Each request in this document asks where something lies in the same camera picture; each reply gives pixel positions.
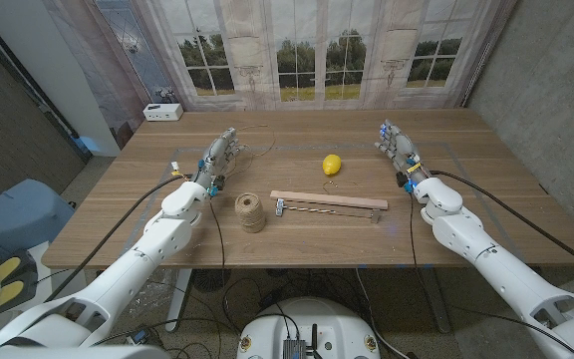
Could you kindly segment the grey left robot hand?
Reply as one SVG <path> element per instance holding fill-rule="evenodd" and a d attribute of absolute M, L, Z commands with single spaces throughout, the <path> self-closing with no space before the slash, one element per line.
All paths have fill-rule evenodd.
<path fill-rule="evenodd" d="M 238 143 L 236 130 L 227 129 L 203 152 L 198 170 L 191 180 L 211 190 L 213 182 L 218 177 L 225 176 L 229 163 L 239 155 L 241 150 L 242 146 Z"/>

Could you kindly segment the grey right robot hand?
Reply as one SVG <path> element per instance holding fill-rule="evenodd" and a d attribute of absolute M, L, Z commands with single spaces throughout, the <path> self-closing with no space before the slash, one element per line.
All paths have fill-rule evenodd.
<path fill-rule="evenodd" d="M 431 176 L 422 164 L 418 148 L 399 127 L 385 120 L 380 126 L 379 134 L 380 140 L 375 142 L 375 147 L 394 166 L 398 187 L 412 192 L 421 181 Z"/>

